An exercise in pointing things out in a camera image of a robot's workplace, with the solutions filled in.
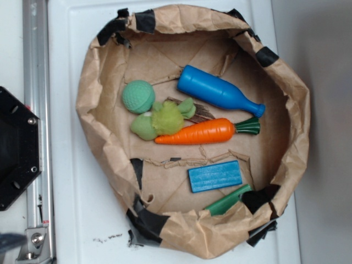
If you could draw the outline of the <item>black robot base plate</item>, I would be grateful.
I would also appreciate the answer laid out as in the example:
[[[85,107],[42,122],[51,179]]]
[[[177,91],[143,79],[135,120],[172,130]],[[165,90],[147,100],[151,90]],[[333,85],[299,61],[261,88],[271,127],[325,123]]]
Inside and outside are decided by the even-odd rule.
[[[1,87],[1,211],[41,173],[40,119]]]

